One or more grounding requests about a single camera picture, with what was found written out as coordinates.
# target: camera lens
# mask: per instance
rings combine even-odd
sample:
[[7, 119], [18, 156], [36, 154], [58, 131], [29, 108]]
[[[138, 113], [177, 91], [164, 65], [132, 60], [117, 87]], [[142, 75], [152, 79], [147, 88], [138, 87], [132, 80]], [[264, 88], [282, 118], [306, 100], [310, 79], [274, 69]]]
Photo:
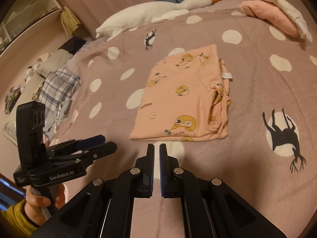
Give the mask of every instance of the camera lens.
[[33, 121], [34, 121], [34, 125], [37, 125], [37, 114], [36, 113], [34, 113], [34, 115], [33, 115]]
[[39, 113], [39, 124], [42, 124], [42, 113]]

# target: white pillowcase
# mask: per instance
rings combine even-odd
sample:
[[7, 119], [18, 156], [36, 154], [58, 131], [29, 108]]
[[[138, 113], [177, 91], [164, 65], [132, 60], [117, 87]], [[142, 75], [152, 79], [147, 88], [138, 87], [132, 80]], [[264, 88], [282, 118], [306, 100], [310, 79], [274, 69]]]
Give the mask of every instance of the white pillowcase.
[[307, 39], [307, 24], [303, 18], [303, 15], [293, 5], [286, 0], [263, 0], [266, 2], [274, 3], [277, 7], [281, 8], [283, 12], [288, 15], [298, 27], [299, 33], [302, 39]]

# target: yellow sleeve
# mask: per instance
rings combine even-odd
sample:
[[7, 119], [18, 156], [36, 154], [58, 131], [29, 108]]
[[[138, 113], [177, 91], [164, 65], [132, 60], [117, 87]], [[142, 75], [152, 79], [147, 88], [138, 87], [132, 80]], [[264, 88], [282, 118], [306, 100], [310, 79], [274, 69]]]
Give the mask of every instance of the yellow sleeve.
[[17, 238], [27, 238], [37, 229], [29, 222], [28, 217], [24, 213], [24, 205], [26, 201], [22, 200], [14, 206], [10, 206], [8, 211], [1, 211], [1, 214], [8, 222]]

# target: deer silhouette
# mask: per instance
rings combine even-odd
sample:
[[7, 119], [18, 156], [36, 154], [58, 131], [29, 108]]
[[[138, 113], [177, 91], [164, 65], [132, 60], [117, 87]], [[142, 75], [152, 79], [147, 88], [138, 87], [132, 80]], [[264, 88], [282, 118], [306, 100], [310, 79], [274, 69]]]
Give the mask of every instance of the deer silhouette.
[[[281, 131], [281, 129], [276, 126], [275, 124], [275, 110], [272, 110], [272, 128], [267, 124], [266, 120], [265, 120], [265, 113], [262, 113], [262, 117], [263, 117], [263, 121], [265, 124], [265, 127], [270, 131], [271, 136], [272, 136], [272, 150], [274, 151], [275, 148], [277, 146], [280, 145], [284, 145], [284, 144], [292, 144], [293, 147], [293, 153], [294, 153], [294, 160], [292, 161], [289, 169], [291, 171], [291, 173], [293, 172], [298, 172], [297, 168], [296, 168], [296, 163], [297, 160], [300, 159], [301, 161], [301, 167], [299, 169], [299, 171], [301, 171], [301, 169], [304, 170], [304, 164], [306, 165], [306, 159], [300, 154], [300, 147], [299, 147], [299, 141], [298, 141], [298, 136], [297, 134], [294, 132], [296, 127], [293, 124], [292, 120], [287, 117], [286, 119], [286, 115], [284, 113], [284, 108], [282, 109], [283, 115], [284, 115], [284, 119], [287, 125], [287, 128], [284, 129], [283, 131]], [[288, 121], [289, 120], [292, 124], [292, 127], [289, 126]]]

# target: metal screw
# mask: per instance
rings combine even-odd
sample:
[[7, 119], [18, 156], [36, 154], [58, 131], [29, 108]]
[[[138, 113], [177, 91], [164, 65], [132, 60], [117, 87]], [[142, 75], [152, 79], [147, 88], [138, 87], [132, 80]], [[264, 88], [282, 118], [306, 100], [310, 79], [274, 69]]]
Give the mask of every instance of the metal screw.
[[101, 185], [101, 184], [102, 184], [102, 182], [103, 182], [103, 180], [102, 180], [102, 179], [100, 179], [100, 178], [96, 178], [96, 179], [94, 179], [94, 180], [93, 180], [93, 185], [95, 185], [95, 186], [99, 186], [99, 185]]
[[141, 171], [141, 170], [138, 169], [138, 168], [132, 168], [132, 169], [130, 170], [130, 172], [131, 172], [133, 175], [137, 175], [140, 171]]
[[211, 180], [213, 185], [219, 186], [221, 184], [221, 180], [218, 178], [214, 178]]
[[183, 172], [184, 170], [182, 168], [177, 167], [174, 169], [174, 173], [176, 173], [177, 175], [181, 175]]

